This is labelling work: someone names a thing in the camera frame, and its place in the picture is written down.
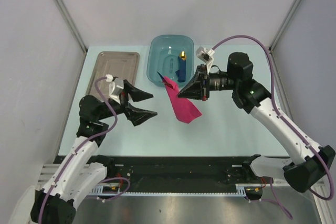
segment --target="yellow object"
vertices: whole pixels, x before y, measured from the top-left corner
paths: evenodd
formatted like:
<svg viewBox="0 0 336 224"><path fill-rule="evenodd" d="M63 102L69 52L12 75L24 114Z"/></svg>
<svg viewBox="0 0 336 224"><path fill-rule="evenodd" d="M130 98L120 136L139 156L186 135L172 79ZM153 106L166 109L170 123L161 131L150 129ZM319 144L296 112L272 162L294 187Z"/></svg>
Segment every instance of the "yellow object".
<svg viewBox="0 0 336 224"><path fill-rule="evenodd" d="M186 60L186 59L187 59L187 55L185 54L185 51L182 51L182 52L180 53L180 58L181 58L182 60Z"/></svg>

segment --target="metal frame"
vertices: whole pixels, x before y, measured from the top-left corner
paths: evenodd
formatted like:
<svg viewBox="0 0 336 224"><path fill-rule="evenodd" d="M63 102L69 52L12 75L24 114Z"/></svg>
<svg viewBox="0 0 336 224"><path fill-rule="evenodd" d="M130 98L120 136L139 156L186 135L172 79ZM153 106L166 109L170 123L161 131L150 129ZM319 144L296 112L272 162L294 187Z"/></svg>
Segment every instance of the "metal frame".
<svg viewBox="0 0 336 224"><path fill-rule="evenodd" d="M277 43L279 42L281 36L283 35L284 31L286 30L287 26L289 25L291 19L293 18L295 12L297 11L300 3L302 0L294 0L292 3L291 7L289 8L289 11L285 17L285 20L282 22L279 30L277 31L271 46L270 46L270 51L273 52L275 47L277 46Z"/></svg>
<svg viewBox="0 0 336 224"><path fill-rule="evenodd" d="M56 4L59 12L61 13L65 23L67 24L71 33L73 34L74 38L76 39L78 45L82 49L83 53L86 55L88 49L86 48L86 46L84 44L84 41L83 41L82 37L80 36L79 31L78 31L78 29L75 25L75 22L71 18L71 15L70 15L68 9L66 8L63 0L54 0L54 2Z"/></svg>

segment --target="blue object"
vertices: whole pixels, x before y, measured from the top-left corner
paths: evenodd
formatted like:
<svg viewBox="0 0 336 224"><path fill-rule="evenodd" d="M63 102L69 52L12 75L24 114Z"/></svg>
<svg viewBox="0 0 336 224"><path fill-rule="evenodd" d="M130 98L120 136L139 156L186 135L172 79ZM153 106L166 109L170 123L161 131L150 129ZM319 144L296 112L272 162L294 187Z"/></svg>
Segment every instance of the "blue object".
<svg viewBox="0 0 336 224"><path fill-rule="evenodd" d="M182 51L186 54L185 61L179 57ZM155 85L164 87L158 72L175 81L179 87L185 86L194 75L194 42L183 35L154 38L149 51L147 77Z"/></svg>
<svg viewBox="0 0 336 224"><path fill-rule="evenodd" d="M185 82L185 68L186 68L186 60L183 60L181 57L179 57L178 59L179 61L179 65L180 65L180 69L178 71L176 71L176 75L178 76L178 82Z"/></svg>

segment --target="stainless steel floor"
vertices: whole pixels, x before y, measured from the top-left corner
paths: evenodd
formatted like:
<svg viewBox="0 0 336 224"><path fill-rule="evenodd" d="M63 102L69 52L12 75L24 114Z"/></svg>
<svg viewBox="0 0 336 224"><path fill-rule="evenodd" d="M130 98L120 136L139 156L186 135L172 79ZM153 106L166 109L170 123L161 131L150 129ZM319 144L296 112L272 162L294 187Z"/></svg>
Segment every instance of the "stainless steel floor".
<svg viewBox="0 0 336 224"><path fill-rule="evenodd" d="M243 198L125 196L107 203L84 200L74 224L321 223L310 194L300 195L287 187L276 191L294 220L287 219L278 206L268 202L249 204ZM273 199L269 188L263 198Z"/></svg>

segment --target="white cable clip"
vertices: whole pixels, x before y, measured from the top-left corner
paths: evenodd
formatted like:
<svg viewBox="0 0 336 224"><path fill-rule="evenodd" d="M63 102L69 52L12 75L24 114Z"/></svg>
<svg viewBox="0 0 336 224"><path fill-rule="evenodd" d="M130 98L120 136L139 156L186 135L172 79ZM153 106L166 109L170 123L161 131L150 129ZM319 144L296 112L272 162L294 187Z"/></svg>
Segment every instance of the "white cable clip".
<svg viewBox="0 0 336 224"><path fill-rule="evenodd" d="M106 77L107 82L112 82L113 81L113 76L111 74L107 74L105 77Z"/></svg>
<svg viewBox="0 0 336 224"><path fill-rule="evenodd" d="M199 47L195 53L196 57L205 62L206 70L208 71L208 73L210 73L210 69L212 67L212 64L214 63L214 53L214 50L205 47Z"/></svg>

